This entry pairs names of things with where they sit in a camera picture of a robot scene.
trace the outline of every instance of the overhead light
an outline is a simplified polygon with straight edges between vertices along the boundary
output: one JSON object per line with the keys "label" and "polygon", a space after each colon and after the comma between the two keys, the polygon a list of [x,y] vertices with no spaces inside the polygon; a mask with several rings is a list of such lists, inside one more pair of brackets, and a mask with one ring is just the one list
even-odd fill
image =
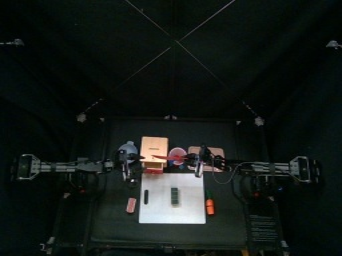
{"label": "overhead light", "polygon": [[338,50],[338,48],[342,48],[342,45],[338,44],[338,42],[336,42],[335,40],[331,40],[331,41],[327,43],[326,47],[335,48],[335,49]]}
{"label": "overhead light", "polygon": [[14,39],[13,42],[0,42],[0,45],[24,46],[24,42],[21,39]]}

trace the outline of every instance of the small box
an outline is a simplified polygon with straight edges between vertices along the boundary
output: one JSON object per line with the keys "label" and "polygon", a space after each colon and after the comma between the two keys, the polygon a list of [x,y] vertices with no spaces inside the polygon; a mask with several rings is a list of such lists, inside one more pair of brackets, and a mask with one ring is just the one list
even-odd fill
{"label": "small box", "polygon": [[140,155],[144,159],[140,161],[145,168],[145,173],[163,173],[163,168],[167,166],[167,160],[152,157],[152,155],[167,156],[167,152],[168,138],[145,136],[141,138]]}

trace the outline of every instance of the dark wall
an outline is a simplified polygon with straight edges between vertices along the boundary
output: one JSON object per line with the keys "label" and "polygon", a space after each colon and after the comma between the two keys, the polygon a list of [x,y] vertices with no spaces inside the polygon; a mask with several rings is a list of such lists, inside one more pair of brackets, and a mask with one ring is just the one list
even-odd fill
{"label": "dark wall", "polygon": [[294,255],[342,255],[340,70],[342,52],[332,50],[267,125],[270,152],[276,161],[307,155],[322,163],[324,186],[290,186],[280,203]]}
{"label": "dark wall", "polygon": [[34,255],[46,241],[58,198],[56,178],[9,183],[16,156],[66,161],[74,120],[53,92],[0,51],[0,255]]}

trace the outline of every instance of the white mat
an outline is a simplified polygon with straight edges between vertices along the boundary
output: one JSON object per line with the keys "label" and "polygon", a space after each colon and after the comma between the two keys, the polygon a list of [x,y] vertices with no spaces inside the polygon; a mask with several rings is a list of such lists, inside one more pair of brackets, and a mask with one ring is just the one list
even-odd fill
{"label": "white mat", "polygon": [[[204,224],[203,177],[193,173],[143,174],[139,223]],[[179,204],[171,204],[171,188],[177,188]],[[148,190],[148,204],[144,191]]]}

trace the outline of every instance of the black curtain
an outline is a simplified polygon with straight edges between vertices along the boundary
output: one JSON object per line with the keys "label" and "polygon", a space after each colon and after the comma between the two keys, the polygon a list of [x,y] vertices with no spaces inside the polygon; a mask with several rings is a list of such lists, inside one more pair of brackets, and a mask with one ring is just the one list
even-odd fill
{"label": "black curtain", "polygon": [[268,120],[270,152],[276,161],[306,155],[319,160],[323,186],[288,187],[280,214],[291,255],[342,255],[342,52],[326,52]]}

